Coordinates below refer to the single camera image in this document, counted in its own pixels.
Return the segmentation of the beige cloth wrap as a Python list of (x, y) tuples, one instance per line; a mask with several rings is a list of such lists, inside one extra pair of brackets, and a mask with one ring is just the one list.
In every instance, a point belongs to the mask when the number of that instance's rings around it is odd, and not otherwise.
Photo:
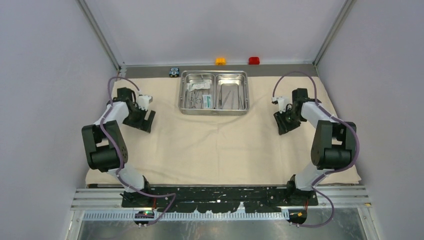
[(114, 87), (139, 87), (153, 96), (150, 108), (156, 114), (150, 133), (120, 128), (127, 163), (151, 184), (283, 185), (311, 162), (315, 128), (304, 122), (279, 135), (272, 94), (290, 97), (294, 89), (306, 88), (328, 112), (336, 112), (318, 77), (250, 76), (250, 107), (241, 116), (182, 114), (175, 78), (120, 80)]

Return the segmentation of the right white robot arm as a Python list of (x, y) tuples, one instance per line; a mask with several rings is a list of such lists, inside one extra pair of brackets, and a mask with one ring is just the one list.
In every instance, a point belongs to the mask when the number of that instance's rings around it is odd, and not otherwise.
[(356, 125), (330, 114), (316, 98), (310, 98), (305, 88), (292, 91), (292, 99), (272, 97), (278, 105), (274, 113), (279, 135), (284, 135), (308, 122), (315, 128), (310, 150), (311, 163), (294, 174), (286, 185), (285, 198), (291, 205), (310, 199), (317, 184), (332, 173), (353, 165), (357, 157)]

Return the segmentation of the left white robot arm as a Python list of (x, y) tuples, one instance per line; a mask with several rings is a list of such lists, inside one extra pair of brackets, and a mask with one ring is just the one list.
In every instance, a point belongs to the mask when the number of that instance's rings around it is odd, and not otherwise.
[(129, 151), (121, 126), (150, 133), (156, 114), (149, 111), (152, 101), (150, 95), (121, 87), (117, 96), (109, 99), (101, 117), (81, 129), (89, 168), (115, 178), (126, 195), (134, 194), (141, 207), (148, 207), (154, 197), (147, 178), (128, 163)]

